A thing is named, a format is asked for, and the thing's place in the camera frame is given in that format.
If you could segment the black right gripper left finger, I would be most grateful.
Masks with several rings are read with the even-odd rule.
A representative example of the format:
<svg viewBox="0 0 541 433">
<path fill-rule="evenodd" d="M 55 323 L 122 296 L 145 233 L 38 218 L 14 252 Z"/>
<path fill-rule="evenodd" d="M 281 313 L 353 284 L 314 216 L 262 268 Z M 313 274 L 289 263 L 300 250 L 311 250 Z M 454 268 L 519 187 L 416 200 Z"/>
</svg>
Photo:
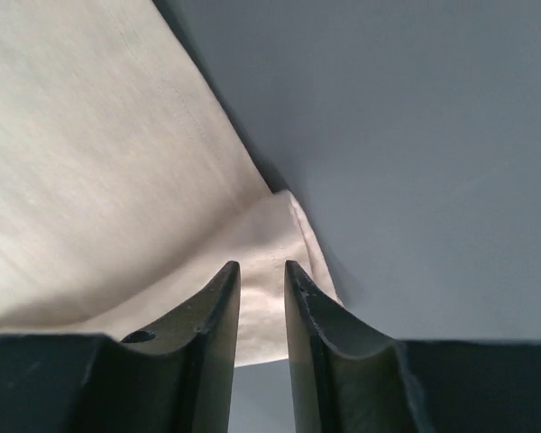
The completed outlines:
<svg viewBox="0 0 541 433">
<path fill-rule="evenodd" d="M 240 267 L 122 340 L 0 334 L 0 432 L 225 432 Z"/>
</svg>

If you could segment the beige t shirt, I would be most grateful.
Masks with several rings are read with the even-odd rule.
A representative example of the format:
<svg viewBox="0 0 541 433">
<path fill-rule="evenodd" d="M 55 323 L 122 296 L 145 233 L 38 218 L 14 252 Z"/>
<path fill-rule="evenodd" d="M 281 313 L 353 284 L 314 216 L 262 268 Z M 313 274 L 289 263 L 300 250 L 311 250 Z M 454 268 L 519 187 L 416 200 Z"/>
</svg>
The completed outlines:
<svg viewBox="0 0 541 433">
<path fill-rule="evenodd" d="M 121 339 L 236 261 L 236 364 L 277 361 L 288 260 L 335 296 L 152 2 L 0 1 L 0 332 Z"/>
</svg>

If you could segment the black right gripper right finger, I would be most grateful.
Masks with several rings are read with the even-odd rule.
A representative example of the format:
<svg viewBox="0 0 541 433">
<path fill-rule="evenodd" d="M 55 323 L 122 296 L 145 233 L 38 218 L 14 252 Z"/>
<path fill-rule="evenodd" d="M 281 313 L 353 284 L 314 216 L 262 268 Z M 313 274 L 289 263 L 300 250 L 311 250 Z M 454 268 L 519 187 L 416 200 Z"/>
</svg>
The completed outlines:
<svg viewBox="0 0 541 433">
<path fill-rule="evenodd" d="M 541 342 L 407 340 L 285 264 L 299 432 L 541 432 Z"/>
</svg>

